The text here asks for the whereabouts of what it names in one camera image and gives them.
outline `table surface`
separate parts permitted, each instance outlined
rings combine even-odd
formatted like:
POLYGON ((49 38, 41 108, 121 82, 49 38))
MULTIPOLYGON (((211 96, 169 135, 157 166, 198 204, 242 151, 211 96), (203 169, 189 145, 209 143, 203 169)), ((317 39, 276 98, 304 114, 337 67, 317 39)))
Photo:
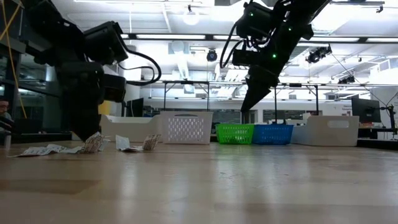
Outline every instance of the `table surface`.
MULTIPOLYGON (((78 142, 58 142, 77 146, 78 142)), ((9 158, 0 223, 398 223, 398 153, 358 147, 163 145, 9 158)))

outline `blue plastic basket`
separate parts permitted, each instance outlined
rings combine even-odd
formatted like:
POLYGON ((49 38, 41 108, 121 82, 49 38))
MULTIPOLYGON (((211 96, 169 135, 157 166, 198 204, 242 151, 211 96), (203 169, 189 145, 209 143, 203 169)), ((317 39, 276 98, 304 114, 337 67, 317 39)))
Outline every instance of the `blue plastic basket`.
POLYGON ((293 125, 270 124, 255 125, 253 144, 286 145, 290 144, 293 125))

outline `green plastic basket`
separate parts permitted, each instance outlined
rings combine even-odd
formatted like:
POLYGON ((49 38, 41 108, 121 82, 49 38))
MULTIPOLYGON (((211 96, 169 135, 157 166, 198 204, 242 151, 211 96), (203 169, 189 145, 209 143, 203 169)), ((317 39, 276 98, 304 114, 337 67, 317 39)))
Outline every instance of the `green plastic basket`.
POLYGON ((254 124, 217 124, 216 132, 220 144, 251 144, 254 124))

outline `white plastic basket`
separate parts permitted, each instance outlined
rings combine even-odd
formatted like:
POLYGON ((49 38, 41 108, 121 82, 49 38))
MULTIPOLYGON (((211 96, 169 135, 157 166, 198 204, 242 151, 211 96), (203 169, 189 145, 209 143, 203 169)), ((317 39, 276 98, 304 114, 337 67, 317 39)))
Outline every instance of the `white plastic basket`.
POLYGON ((161 115, 164 143, 210 143, 212 112, 163 111, 161 115))

